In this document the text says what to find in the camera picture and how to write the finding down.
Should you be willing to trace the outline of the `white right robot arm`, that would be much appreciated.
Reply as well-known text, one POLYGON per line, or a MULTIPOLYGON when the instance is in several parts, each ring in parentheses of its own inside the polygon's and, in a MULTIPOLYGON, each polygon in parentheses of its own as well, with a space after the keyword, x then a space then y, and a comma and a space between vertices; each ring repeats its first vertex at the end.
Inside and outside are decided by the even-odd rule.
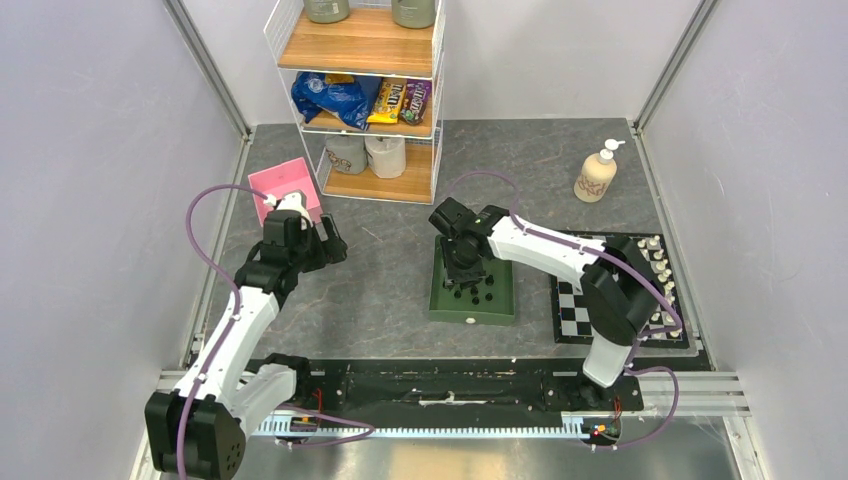
POLYGON ((429 216, 441 236, 443 271, 450 286, 472 287, 487 278, 486 260, 532 267, 576 287, 589 314, 593 340, 577 382, 579 400, 601 409, 618 392, 647 326, 657 310, 680 329, 683 320, 637 243, 567 235, 535 225, 508 209, 489 205, 475 212, 453 197, 429 216))

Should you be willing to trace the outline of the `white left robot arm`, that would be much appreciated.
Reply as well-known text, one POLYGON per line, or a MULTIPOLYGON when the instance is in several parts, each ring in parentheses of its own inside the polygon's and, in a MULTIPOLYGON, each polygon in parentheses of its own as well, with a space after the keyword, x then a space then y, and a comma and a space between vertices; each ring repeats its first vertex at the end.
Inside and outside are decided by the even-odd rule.
POLYGON ((319 223, 294 210, 274 210, 234 276, 215 331, 168 393, 155 392, 144 416, 155 470, 182 479, 231 479, 247 438, 276 407, 307 405, 314 393, 304 357, 271 355, 242 384, 251 355, 302 273, 337 264, 347 245, 334 219, 319 223))

